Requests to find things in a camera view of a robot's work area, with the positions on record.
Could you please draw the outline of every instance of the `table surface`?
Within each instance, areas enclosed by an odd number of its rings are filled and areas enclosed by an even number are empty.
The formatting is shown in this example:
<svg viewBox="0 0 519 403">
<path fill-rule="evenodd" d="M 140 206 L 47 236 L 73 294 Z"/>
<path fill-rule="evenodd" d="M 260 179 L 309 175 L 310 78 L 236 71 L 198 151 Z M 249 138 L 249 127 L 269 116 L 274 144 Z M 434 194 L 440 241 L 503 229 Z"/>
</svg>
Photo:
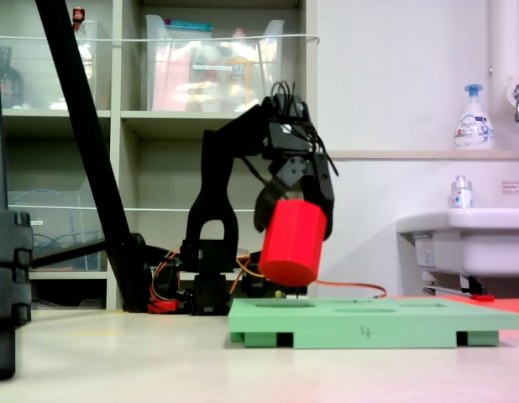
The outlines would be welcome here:
<svg viewBox="0 0 519 403">
<path fill-rule="evenodd" d="M 226 317 L 33 314 L 0 403 L 519 402 L 519 331 L 497 348 L 245 349 Z"/>
</svg>

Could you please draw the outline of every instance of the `glass bottle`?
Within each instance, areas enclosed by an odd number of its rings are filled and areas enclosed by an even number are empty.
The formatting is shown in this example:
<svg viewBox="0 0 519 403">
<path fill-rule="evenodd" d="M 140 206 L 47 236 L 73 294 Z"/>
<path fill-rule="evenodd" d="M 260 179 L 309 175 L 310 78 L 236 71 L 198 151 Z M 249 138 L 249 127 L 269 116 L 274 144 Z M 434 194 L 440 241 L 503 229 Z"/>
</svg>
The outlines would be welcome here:
<svg viewBox="0 0 519 403">
<path fill-rule="evenodd" d="M 23 77 L 11 66 L 11 46 L 0 46 L 0 98 L 2 107 L 12 108 L 24 103 Z"/>
</svg>

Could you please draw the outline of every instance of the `mint green foam board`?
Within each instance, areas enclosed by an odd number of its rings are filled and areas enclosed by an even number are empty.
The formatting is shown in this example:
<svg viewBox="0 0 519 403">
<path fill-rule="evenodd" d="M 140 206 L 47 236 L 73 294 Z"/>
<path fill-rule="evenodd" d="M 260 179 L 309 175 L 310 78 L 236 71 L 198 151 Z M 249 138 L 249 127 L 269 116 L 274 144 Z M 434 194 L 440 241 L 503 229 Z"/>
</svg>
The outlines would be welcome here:
<svg viewBox="0 0 519 403">
<path fill-rule="evenodd" d="M 506 329 L 519 329 L 519 314 L 442 298 L 243 298 L 229 313 L 230 341 L 245 347 L 276 347 L 291 333 L 293 348 L 454 348 L 458 332 L 492 346 Z"/>
</svg>

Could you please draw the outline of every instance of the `plastic storage bin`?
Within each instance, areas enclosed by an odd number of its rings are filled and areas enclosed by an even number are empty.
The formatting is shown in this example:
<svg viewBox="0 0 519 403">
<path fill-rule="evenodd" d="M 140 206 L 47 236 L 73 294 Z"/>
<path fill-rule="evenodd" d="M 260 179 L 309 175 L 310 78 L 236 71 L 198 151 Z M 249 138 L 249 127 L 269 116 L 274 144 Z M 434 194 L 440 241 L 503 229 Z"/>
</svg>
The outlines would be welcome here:
<svg viewBox="0 0 519 403">
<path fill-rule="evenodd" d="M 281 38 L 172 40 L 161 17 L 147 15 L 146 23 L 148 39 L 161 39 L 148 42 L 150 111 L 241 113 L 280 80 Z M 283 26 L 271 21 L 264 35 L 281 35 Z"/>
<path fill-rule="evenodd" d="M 85 21 L 77 35 L 97 109 L 110 108 L 112 46 L 90 39 L 107 37 L 97 21 Z M 5 108 L 67 109 L 49 46 L 43 40 L 0 39 L 0 87 Z"/>
<path fill-rule="evenodd" d="M 79 191 L 9 191 L 8 205 L 10 210 L 23 211 L 30 215 L 36 258 L 102 237 L 99 216 L 97 210 L 93 209 L 95 203 L 87 180 Z M 102 270 L 102 262 L 102 254 L 97 253 L 37 270 Z"/>
</svg>

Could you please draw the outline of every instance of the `label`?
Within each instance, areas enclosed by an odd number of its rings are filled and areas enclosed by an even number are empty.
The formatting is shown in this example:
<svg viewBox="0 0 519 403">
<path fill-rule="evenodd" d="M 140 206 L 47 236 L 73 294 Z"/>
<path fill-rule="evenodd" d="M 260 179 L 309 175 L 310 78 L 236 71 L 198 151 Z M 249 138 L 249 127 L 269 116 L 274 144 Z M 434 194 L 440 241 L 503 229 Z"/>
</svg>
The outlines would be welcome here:
<svg viewBox="0 0 519 403">
<path fill-rule="evenodd" d="M 503 195 L 519 195 L 519 181 L 502 181 Z"/>
<path fill-rule="evenodd" d="M 459 147 L 487 143 L 493 140 L 494 129 L 484 116 L 465 115 L 458 124 L 453 142 Z"/>
<path fill-rule="evenodd" d="M 230 65 L 192 65 L 194 70 L 220 70 L 220 71 L 231 71 Z"/>
<path fill-rule="evenodd" d="M 472 191 L 469 188 L 462 187 L 452 192 L 453 208 L 472 208 Z"/>
<path fill-rule="evenodd" d="M 425 267 L 435 267 L 433 240 L 431 238 L 415 239 L 414 244 L 417 249 L 418 265 Z"/>
</svg>

